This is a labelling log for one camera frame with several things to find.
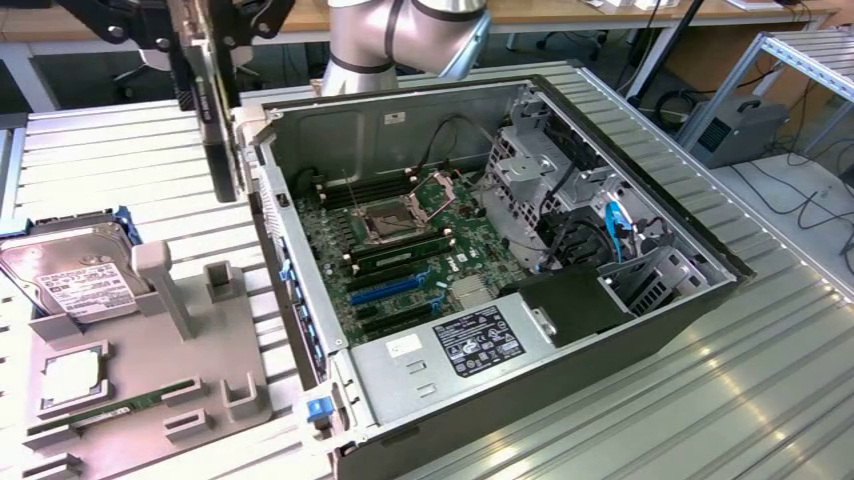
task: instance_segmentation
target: metal shelf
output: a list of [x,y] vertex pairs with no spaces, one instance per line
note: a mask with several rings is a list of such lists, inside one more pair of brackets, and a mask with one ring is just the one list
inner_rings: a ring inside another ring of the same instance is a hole
[[[758,276],[657,355],[404,478],[845,477],[854,471],[854,314],[845,292],[833,291],[834,279],[797,245],[590,72],[555,62],[475,70],[471,79],[530,74],[548,79]],[[402,79],[408,87],[435,83],[422,75]],[[251,92],[244,103],[311,95],[310,87]],[[216,203],[210,177],[195,170],[203,157],[188,115],[174,102],[33,115],[12,205],[19,214],[45,216],[88,208],[87,198],[123,202],[143,236],[178,243],[174,268],[187,274],[219,257],[251,279],[275,419],[127,478],[192,471],[194,478],[287,472],[298,480],[328,479],[328,460],[303,448],[296,427],[299,381],[258,242],[246,231],[248,205]],[[23,314],[8,311],[16,305],[0,304],[0,326],[11,327],[0,329],[0,356],[9,356],[0,365],[0,451],[15,452],[0,455],[0,477],[32,456],[13,450],[23,355],[9,347],[24,345],[19,337],[28,333]]]
[[[847,29],[763,32],[750,44],[714,98],[679,132],[679,144],[686,150],[694,147],[718,107],[735,91],[762,52],[810,77],[847,102],[854,102],[854,32]],[[766,78],[754,93],[763,93],[778,75],[779,72]]]

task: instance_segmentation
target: power supply label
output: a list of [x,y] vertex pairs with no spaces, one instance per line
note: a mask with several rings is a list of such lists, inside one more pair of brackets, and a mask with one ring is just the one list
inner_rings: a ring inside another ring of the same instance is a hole
[[72,317],[133,303],[133,292],[112,263],[43,275],[36,282]]
[[524,353],[498,307],[432,327],[456,375],[468,377]]

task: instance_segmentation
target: open computer tower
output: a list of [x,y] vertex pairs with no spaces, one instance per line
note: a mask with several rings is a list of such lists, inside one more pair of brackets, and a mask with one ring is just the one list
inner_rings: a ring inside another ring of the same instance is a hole
[[339,478],[580,390],[753,275],[542,77],[263,108],[251,200]]

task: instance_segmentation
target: motherboard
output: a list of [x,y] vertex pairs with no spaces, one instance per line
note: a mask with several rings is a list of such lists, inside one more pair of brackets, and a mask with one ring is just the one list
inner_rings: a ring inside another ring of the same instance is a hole
[[298,200],[352,344],[488,302],[528,276],[487,219],[483,188],[438,171],[336,185]]

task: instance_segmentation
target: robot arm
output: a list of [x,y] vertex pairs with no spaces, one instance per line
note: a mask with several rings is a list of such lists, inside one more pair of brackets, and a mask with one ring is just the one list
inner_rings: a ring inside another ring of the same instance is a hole
[[486,43],[486,0],[330,0],[323,95],[395,88],[395,63],[460,79]]
[[[128,40],[168,70],[182,110],[195,109],[220,202],[246,190],[232,129],[240,106],[235,65],[252,38],[279,34],[295,0],[57,0],[109,43]],[[394,88],[394,64],[440,76],[468,74],[486,42],[486,0],[330,0],[332,59],[323,94]]]

